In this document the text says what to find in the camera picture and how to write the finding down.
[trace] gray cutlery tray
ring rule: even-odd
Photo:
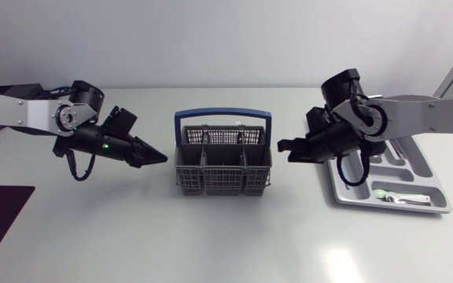
[[[387,141],[383,154],[370,158],[370,174],[366,181],[357,187],[342,182],[337,170],[337,160],[328,161],[335,199],[341,204],[355,204],[376,208],[390,208],[404,211],[428,213],[450,213],[452,206],[438,177],[427,163],[424,154],[412,137]],[[342,160],[342,170],[347,179],[359,180],[363,167],[359,151]],[[395,204],[374,196],[374,189],[394,193],[425,194],[431,197],[430,205]]]

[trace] white wall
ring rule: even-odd
[[[0,0],[0,84],[432,95],[452,65],[452,0]]]

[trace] robotic arm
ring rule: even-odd
[[[167,161],[165,155],[129,134],[137,116],[127,110],[115,106],[106,121],[96,125],[103,101],[102,91],[84,81],[75,81],[59,94],[46,92],[39,84],[0,86],[0,126],[57,136],[53,153],[67,156],[77,181],[88,178],[95,156],[124,160],[137,168]],[[76,175],[73,149],[92,154],[83,177]]]
[[[385,141],[420,133],[453,133],[453,99],[403,95],[367,97],[359,85],[359,73],[348,69],[321,85],[326,104],[307,113],[305,138],[281,140],[278,151],[291,151],[289,162],[323,163],[337,158],[342,180],[361,185],[368,176],[369,157],[385,151]],[[361,150],[363,176],[347,180],[341,159]]]

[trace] dishwasher cutlery basket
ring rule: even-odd
[[[195,116],[236,115],[265,119],[254,126],[184,126]],[[271,124],[269,112],[245,108],[199,108],[175,114],[177,183],[187,196],[261,196],[270,185]]]

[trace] blue basket handle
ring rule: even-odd
[[[236,115],[265,119],[265,146],[271,146],[272,115],[270,112],[246,109],[246,108],[197,108],[176,112],[174,125],[176,133],[176,145],[181,145],[181,119],[196,116],[209,115]]]

